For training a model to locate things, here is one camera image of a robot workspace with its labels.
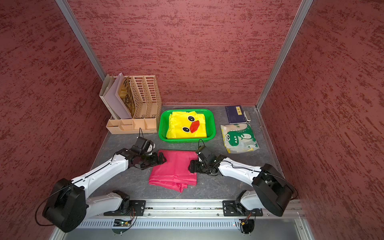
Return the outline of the pink raincoat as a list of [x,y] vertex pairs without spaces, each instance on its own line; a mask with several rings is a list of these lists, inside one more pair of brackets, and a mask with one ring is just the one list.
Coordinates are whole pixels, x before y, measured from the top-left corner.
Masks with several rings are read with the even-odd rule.
[[188,170],[190,162],[198,158],[192,151],[160,150],[167,160],[155,166],[149,177],[149,184],[182,193],[188,186],[197,185],[197,174]]

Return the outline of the yellow duck raincoat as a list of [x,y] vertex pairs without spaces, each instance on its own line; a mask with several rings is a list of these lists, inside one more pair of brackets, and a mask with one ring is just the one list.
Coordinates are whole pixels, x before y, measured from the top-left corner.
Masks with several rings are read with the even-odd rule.
[[204,114],[192,112],[172,112],[169,116],[167,139],[201,139],[207,137]]

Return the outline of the green dinosaur raincoat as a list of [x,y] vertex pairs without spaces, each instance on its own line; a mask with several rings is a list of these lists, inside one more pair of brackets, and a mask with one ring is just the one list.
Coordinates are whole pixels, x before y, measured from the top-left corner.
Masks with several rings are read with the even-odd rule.
[[253,152],[260,148],[249,124],[221,125],[221,132],[229,154]]

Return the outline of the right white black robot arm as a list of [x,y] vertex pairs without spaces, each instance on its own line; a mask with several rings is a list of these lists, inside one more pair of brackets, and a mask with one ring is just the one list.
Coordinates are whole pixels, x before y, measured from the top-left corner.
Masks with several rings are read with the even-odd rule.
[[212,177],[230,177],[253,187],[252,191],[244,191],[238,198],[238,208],[241,210],[266,209],[281,217],[289,202],[298,195],[293,185],[269,164],[257,167],[236,162],[223,155],[210,159],[199,155],[197,160],[190,161],[188,170],[190,173]]

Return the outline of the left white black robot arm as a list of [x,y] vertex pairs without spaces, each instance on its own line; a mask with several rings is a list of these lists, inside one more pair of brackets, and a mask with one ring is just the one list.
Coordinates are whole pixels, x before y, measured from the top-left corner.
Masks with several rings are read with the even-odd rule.
[[97,168],[72,180],[57,181],[50,196],[42,202],[42,216],[65,233],[83,220],[100,214],[135,215],[130,197],[121,192],[93,197],[92,193],[114,176],[130,169],[145,170],[166,163],[163,153],[142,154],[121,149]]

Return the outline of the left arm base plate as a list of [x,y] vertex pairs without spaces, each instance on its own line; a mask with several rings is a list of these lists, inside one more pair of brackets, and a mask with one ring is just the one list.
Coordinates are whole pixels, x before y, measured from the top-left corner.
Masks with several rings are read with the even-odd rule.
[[113,217],[135,217],[143,216],[146,206],[146,201],[144,200],[123,200],[122,204],[115,211],[106,212],[104,216],[113,216]]

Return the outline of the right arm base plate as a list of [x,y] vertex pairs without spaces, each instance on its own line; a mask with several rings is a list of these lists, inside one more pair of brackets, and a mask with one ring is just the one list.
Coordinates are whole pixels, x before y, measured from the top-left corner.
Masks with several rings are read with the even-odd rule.
[[223,201],[223,212],[225,217],[262,217],[262,209],[246,209],[238,201]]

